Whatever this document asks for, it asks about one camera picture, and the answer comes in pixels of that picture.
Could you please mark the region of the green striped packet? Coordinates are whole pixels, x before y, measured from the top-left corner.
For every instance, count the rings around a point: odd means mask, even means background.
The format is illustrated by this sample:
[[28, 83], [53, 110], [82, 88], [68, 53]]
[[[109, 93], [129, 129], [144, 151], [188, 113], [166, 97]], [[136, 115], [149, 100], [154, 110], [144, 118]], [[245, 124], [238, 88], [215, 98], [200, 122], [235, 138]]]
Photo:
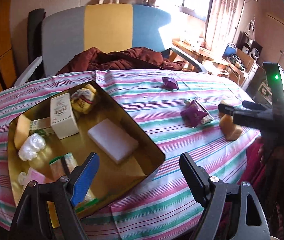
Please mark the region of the green striped packet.
[[[71, 174], [74, 168], [78, 166], [78, 163], [72, 153], [67, 153], [65, 155], [61, 155], [50, 160], [49, 166], [51, 169], [53, 180], [56, 181], [61, 176]], [[98, 204], [98, 202], [99, 199], [94, 195], [91, 189], [88, 189], [84, 200], [75, 206], [75, 211], [79, 213], [90, 206]]]

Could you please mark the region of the pink quilt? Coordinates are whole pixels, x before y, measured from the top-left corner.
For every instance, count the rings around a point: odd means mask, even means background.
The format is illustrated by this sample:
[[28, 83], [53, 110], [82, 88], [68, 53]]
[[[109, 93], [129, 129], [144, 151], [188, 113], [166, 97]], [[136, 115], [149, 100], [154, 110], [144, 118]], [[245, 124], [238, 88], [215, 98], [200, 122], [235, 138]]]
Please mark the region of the pink quilt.
[[239, 184], [242, 181], [248, 181], [252, 185], [259, 185], [262, 181], [264, 172], [259, 175], [259, 169], [262, 167], [262, 163], [260, 161], [262, 154], [260, 151], [262, 150], [263, 143], [261, 136], [256, 137], [254, 142], [246, 149], [246, 168], [243, 172]]

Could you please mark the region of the small purple packet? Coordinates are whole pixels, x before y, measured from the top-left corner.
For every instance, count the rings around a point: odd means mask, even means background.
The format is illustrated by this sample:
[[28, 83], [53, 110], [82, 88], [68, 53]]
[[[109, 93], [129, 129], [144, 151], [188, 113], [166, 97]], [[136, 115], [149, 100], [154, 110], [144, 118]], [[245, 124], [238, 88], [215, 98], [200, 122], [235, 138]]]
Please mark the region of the small purple packet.
[[179, 90], [178, 83], [177, 83], [177, 81], [173, 77], [170, 77], [170, 76], [162, 77], [162, 81], [163, 81], [163, 86], [166, 89]]

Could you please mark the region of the gold metal tray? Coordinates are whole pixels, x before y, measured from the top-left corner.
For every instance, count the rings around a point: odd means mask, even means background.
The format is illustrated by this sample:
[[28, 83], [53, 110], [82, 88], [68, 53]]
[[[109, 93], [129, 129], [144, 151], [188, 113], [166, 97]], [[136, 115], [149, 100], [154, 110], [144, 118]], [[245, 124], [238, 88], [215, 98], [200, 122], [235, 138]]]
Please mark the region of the gold metal tray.
[[[90, 186], [99, 201], [92, 206], [77, 206], [76, 213], [79, 218], [88, 217], [147, 184], [165, 161], [165, 154], [131, 116], [95, 81], [90, 81], [90, 85], [96, 89], [98, 101], [87, 115], [81, 115], [77, 119], [79, 133], [62, 140], [54, 134], [45, 136], [46, 148], [32, 161], [22, 161], [15, 148], [14, 135], [18, 119], [14, 118], [9, 124], [8, 170], [15, 203], [19, 202], [23, 193], [23, 187], [18, 183], [18, 175], [22, 171], [27, 172], [31, 167], [46, 178], [52, 179], [49, 161], [66, 153], [72, 153], [78, 164], [82, 164], [92, 152], [97, 153], [100, 158], [99, 170]], [[87, 134], [89, 129], [104, 119], [111, 120], [138, 141], [138, 148], [119, 165]]]

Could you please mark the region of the dark red blanket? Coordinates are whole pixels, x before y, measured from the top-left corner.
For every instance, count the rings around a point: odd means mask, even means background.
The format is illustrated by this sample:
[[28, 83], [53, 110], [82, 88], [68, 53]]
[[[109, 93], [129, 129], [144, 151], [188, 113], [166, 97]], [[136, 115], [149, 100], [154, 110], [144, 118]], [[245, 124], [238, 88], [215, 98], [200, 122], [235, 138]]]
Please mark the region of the dark red blanket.
[[145, 47], [134, 47], [108, 54], [92, 47], [73, 57], [57, 74], [93, 70], [156, 69], [182, 70], [185, 61], [171, 62], [162, 53]]

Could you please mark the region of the black rolled mat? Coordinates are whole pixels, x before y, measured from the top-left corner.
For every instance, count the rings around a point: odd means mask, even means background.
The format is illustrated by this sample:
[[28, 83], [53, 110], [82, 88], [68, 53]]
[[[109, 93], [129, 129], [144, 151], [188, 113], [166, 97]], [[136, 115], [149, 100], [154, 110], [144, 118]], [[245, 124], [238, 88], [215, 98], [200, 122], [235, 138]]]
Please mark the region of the black rolled mat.
[[45, 19], [45, 9], [34, 9], [27, 18], [27, 59], [31, 64], [41, 56], [41, 25]]

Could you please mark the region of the white plastic bag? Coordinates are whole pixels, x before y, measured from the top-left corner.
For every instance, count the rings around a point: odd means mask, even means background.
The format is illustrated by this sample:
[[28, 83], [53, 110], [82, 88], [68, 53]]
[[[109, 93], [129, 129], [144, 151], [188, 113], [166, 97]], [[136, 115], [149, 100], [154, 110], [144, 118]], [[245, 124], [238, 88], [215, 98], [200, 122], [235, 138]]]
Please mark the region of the white plastic bag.
[[30, 135], [19, 149], [18, 155], [22, 161], [30, 161], [37, 157], [38, 153], [45, 149], [45, 139], [38, 133]]

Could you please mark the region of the white foam block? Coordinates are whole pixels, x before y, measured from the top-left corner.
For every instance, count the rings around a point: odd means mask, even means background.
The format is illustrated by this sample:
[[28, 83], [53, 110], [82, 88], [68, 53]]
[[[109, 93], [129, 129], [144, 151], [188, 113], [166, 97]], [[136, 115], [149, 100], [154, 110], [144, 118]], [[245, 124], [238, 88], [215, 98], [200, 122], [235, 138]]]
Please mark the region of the white foam block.
[[88, 130], [88, 136], [116, 164], [129, 157], [139, 146], [137, 140], [109, 119]]

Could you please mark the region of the yellow plush toy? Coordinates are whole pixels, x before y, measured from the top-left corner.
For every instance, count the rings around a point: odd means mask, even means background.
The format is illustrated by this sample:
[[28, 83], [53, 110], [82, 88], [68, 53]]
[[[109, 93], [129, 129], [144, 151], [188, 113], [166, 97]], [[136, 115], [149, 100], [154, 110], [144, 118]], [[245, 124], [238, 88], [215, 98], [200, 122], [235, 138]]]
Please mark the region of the yellow plush toy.
[[71, 95], [70, 101], [74, 111], [82, 114], [88, 114], [95, 103], [96, 89], [92, 85], [78, 89]]

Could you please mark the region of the grey yellow blue chair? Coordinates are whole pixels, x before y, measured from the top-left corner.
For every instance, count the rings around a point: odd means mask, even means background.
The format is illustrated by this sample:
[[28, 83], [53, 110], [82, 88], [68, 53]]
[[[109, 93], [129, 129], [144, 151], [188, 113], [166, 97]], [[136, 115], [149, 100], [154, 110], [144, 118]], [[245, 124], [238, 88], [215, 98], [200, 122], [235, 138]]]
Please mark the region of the grey yellow blue chair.
[[146, 47], [164, 56], [177, 54], [206, 72], [201, 63], [172, 44], [171, 15], [146, 5], [96, 4], [76, 7], [46, 16], [41, 25], [41, 56], [18, 77], [26, 83], [38, 70], [37, 78], [57, 74], [75, 55], [96, 47], [104, 53]]

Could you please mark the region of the yellow sponge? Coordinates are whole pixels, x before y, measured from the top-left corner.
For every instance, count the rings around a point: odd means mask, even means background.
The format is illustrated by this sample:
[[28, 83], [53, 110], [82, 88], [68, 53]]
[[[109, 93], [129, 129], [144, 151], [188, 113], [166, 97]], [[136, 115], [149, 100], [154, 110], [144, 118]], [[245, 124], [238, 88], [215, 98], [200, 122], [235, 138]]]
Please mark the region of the yellow sponge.
[[237, 140], [243, 132], [242, 127], [233, 123], [232, 115], [225, 114], [219, 111], [218, 116], [220, 118], [219, 126], [226, 140], [227, 141]]
[[14, 134], [14, 145], [17, 150], [21, 148], [23, 143], [28, 138], [30, 127], [31, 127], [31, 120], [23, 114], [19, 115], [17, 121], [17, 128]]

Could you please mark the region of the yellow sponge in tray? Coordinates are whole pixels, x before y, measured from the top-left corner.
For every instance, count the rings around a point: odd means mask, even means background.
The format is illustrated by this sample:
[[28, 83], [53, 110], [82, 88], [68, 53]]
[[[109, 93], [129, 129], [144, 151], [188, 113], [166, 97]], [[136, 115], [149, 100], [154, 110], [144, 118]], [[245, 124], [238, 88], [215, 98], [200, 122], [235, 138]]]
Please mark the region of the yellow sponge in tray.
[[14, 145], [17, 150], [21, 148], [23, 143], [28, 138], [30, 127], [31, 127], [31, 120], [23, 114], [19, 115], [17, 121], [17, 128], [14, 134]]

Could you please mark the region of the purple snack packet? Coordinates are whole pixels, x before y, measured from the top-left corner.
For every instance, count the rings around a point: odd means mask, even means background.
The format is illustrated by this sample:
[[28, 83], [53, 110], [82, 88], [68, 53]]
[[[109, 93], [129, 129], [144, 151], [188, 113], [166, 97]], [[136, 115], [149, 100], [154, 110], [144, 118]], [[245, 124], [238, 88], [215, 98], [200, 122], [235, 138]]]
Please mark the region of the purple snack packet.
[[184, 103], [185, 108], [181, 111], [180, 115], [191, 128], [209, 124], [214, 120], [209, 111], [196, 99], [186, 100]]

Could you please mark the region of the wooden side table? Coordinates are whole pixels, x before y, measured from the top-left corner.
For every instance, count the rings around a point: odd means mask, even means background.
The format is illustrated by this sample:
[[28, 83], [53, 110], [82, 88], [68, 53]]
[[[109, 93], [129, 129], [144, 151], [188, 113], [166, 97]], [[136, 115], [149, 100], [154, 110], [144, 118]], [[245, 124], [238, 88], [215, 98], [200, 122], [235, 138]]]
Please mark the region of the wooden side table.
[[213, 63], [221, 64], [224, 66], [228, 66], [229, 63], [221, 57], [213, 56], [210, 50], [207, 50], [202, 47], [194, 47], [190, 44], [180, 41], [178, 38], [174, 38], [172, 40], [172, 44], [181, 49], [182, 51], [186, 52], [194, 59], [202, 63], [203, 61], [211, 61]]

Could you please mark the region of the pink hair roller pack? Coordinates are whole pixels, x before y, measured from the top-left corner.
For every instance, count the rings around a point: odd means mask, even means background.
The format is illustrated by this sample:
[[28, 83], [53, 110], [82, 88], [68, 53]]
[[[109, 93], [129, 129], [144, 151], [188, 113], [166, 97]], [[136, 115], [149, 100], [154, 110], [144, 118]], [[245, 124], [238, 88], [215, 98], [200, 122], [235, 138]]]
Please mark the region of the pink hair roller pack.
[[51, 179], [47, 178], [45, 175], [31, 167], [28, 169], [27, 172], [21, 172], [18, 175], [18, 183], [23, 187], [27, 186], [28, 183], [32, 180], [37, 181], [39, 184], [46, 184], [52, 182]]

